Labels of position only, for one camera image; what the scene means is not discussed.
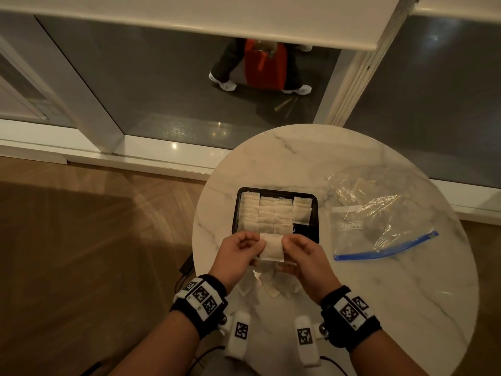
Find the plastic bag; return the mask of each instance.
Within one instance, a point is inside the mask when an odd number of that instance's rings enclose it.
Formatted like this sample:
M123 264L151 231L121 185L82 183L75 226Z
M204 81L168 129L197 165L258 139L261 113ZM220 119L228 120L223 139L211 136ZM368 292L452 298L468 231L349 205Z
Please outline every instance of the plastic bag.
M423 179L385 166L356 167L330 177L334 259L387 257L437 236L415 201L413 181Z

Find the black pants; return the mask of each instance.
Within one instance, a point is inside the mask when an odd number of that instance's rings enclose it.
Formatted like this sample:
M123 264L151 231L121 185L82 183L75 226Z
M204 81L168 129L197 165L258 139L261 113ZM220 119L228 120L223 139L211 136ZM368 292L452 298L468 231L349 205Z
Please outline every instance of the black pants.
M219 81L225 83L229 80L229 74L242 61L246 49L245 38L233 38L221 58L212 68L212 75ZM287 76L285 77L285 90L296 90L303 85L299 69L296 64L296 56L294 53L295 44L284 43L287 50Z

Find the round table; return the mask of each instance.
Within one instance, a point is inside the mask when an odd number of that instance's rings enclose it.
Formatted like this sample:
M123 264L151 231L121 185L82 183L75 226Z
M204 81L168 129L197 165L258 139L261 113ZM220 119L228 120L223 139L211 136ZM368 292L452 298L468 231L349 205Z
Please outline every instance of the round table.
M413 174L415 202L439 236L396 256L335 262L329 224L328 178L357 166L385 165ZM231 234L241 187L293 190L318 199L320 245L342 283L358 291L382 327L429 374L449 375L472 338L479 307L475 261L462 226L440 191L412 163L360 133L327 125L289 125L263 132L222 160L202 191L193 224L197 274L207 273L222 239ZM331 364L302 369L293 319L321 322L320 308L304 292L269 297L261 285L228 296L227 311L251 314L247 363L259 374L337 374ZM355 375L347 351L319 341L321 354Z

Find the hand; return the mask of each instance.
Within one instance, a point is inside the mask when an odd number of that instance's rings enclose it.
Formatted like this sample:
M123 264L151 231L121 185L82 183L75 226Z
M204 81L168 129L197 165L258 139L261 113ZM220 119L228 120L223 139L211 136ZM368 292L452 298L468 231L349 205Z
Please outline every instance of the hand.
M284 264L281 271L296 276L313 302L320 305L323 297L342 286L317 243L301 234L287 234L282 245L297 266Z
M226 288L229 294L240 281L252 259L259 255L266 246L256 232L241 231L225 238L209 274L214 276Z

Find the metal screw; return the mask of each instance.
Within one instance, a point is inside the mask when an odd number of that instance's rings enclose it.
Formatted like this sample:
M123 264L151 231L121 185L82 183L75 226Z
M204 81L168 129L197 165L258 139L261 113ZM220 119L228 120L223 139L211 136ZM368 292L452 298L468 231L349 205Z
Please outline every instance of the metal screw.
M329 330L324 326L323 323L320 325L318 330L320 331L320 334L322 334L324 336L329 336Z

